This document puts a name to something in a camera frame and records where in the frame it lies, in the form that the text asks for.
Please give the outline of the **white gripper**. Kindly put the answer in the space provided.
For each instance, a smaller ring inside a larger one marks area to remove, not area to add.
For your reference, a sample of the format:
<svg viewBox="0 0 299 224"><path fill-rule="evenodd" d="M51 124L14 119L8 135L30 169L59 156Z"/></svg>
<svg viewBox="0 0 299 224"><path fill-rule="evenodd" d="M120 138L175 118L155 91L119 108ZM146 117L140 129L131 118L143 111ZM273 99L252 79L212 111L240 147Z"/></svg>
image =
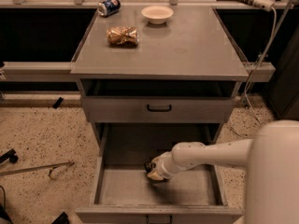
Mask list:
<svg viewBox="0 0 299 224"><path fill-rule="evenodd" d="M170 179L179 172L185 171L185 168L175 164L173 156L170 152L155 157L152 163L156 164L154 171L147 174L147 177L154 181L163 181L164 179Z"/></svg>

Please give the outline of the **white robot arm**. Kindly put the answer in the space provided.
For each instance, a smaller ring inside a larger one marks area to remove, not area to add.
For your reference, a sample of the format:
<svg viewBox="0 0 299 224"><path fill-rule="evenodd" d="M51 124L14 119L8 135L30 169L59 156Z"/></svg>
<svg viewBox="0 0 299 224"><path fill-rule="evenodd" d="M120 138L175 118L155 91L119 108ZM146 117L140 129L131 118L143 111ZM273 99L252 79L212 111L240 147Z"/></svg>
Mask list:
<svg viewBox="0 0 299 224"><path fill-rule="evenodd" d="M246 169L245 224L299 224L299 122L278 120L251 139L206 146L179 142L145 164L153 180L199 165Z"/></svg>

